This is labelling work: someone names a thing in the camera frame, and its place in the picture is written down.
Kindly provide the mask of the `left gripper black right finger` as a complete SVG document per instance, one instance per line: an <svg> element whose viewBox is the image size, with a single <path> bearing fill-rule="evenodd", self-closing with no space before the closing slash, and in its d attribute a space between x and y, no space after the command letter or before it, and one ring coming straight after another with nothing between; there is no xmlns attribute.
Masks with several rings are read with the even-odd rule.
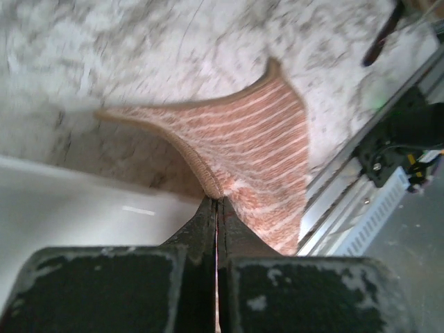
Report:
<svg viewBox="0 0 444 333"><path fill-rule="evenodd" d="M223 332L416 332L396 276L368 257L287 257L217 203Z"/></svg>

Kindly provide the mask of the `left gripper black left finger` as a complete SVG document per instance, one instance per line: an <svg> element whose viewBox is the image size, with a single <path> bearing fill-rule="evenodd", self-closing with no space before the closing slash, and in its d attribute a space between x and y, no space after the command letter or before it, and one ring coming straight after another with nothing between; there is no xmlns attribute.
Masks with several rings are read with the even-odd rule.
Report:
<svg viewBox="0 0 444 333"><path fill-rule="evenodd" d="M2 332L213 332L215 200L159 246L52 247L19 271Z"/></svg>

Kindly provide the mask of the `pink striped cloth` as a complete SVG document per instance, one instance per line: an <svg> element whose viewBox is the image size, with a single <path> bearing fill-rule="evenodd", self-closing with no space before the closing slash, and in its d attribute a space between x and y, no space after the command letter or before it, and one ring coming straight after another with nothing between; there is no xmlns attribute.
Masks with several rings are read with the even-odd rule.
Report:
<svg viewBox="0 0 444 333"><path fill-rule="evenodd" d="M227 198L273 250L296 253L307 203L309 131L305 102L277 59L268 59L252 85L225 97L109 107L96 117L165 139L210 198Z"/></svg>

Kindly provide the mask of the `white storage basket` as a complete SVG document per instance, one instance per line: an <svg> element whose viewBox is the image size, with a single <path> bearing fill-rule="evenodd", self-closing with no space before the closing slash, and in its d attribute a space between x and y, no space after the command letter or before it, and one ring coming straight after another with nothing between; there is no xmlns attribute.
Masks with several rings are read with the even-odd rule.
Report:
<svg viewBox="0 0 444 333"><path fill-rule="evenodd" d="M24 262L53 246L152 246L202 199L1 157L1 301Z"/></svg>

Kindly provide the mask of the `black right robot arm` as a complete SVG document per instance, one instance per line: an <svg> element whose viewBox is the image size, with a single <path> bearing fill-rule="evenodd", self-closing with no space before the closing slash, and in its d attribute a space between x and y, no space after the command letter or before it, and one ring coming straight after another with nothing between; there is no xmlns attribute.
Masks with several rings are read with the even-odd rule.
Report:
<svg viewBox="0 0 444 333"><path fill-rule="evenodd" d="M362 139L355 149L363 173L377 188L403 167L421 185L426 170L436 160L421 162L425 151L443 149L443 103L428 104L423 99L401 102Z"/></svg>

